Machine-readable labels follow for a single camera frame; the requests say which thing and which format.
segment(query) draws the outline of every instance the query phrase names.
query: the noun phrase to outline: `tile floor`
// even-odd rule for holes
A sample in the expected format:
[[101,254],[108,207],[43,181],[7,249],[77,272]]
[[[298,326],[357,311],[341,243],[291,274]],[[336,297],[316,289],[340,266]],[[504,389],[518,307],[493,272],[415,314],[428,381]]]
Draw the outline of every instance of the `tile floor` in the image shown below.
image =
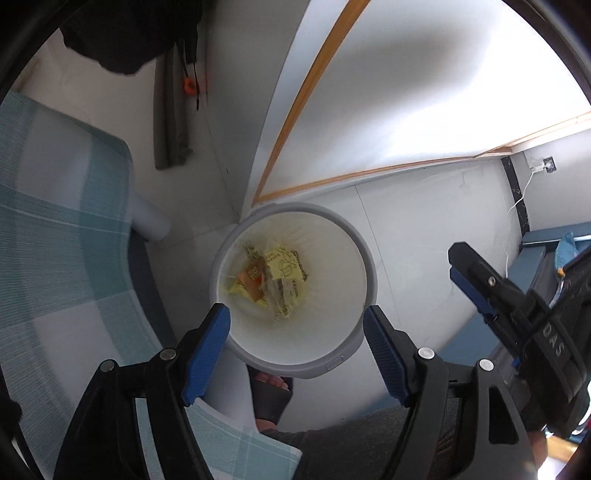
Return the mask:
[[[188,107],[187,164],[154,168],[154,63],[131,77],[110,74],[68,51],[59,33],[39,52],[41,63],[24,93],[123,138],[135,164],[138,193],[172,220],[169,236],[151,244],[150,261],[178,337],[209,309],[213,257],[237,221],[227,201],[205,112]],[[499,160],[414,170],[337,190],[309,202],[344,216],[361,233],[378,272],[378,304],[392,324],[421,346],[441,348],[474,308],[452,286],[447,249],[465,240],[495,268],[515,258],[521,235],[511,191]],[[366,343],[322,377],[296,380],[280,426],[319,428],[350,418],[385,394]]]

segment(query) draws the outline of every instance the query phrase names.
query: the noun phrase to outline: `plaid fabric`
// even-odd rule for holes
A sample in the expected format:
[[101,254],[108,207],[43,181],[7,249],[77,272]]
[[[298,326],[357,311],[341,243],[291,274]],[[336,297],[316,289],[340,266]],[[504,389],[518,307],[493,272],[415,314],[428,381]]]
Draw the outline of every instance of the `plaid fabric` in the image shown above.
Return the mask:
[[[0,105],[0,365],[48,478],[99,363],[161,348],[127,267],[132,182],[122,140],[16,93]],[[297,450],[204,412],[188,409],[218,478],[291,478]],[[153,442],[146,460],[159,470]]]

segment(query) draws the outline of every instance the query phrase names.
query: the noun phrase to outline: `white trash can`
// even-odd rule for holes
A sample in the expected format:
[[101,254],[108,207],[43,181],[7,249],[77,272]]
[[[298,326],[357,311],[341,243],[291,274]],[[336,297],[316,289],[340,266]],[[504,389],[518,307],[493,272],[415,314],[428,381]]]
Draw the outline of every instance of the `white trash can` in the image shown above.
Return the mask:
[[[228,292],[247,261],[245,245],[296,250],[308,274],[307,292],[288,319]],[[227,345],[262,371],[313,378],[332,370],[363,341],[363,311],[376,300],[369,248],[339,215],[309,203],[265,207],[241,222],[218,251],[210,280],[212,302],[230,308]]]

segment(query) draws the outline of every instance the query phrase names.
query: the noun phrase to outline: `trash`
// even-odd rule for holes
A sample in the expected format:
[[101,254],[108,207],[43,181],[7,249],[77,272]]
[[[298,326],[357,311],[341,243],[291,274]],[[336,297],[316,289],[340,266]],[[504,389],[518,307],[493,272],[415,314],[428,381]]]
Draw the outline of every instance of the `trash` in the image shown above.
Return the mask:
[[270,308],[275,318],[289,318],[306,292],[308,275],[295,250],[275,247],[261,254],[245,246],[248,264],[229,289],[261,307]]

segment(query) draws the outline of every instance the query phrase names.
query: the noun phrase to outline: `black sandal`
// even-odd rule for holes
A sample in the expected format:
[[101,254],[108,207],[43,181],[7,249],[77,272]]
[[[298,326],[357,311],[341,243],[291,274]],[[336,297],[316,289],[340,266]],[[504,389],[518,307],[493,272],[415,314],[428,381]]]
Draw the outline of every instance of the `black sandal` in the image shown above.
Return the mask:
[[285,407],[294,394],[294,379],[281,377],[287,384],[287,388],[289,388],[289,390],[284,390],[281,387],[257,380],[256,376],[260,372],[256,368],[248,367],[248,374],[251,377],[252,406],[255,410],[255,418],[268,420],[277,425]]

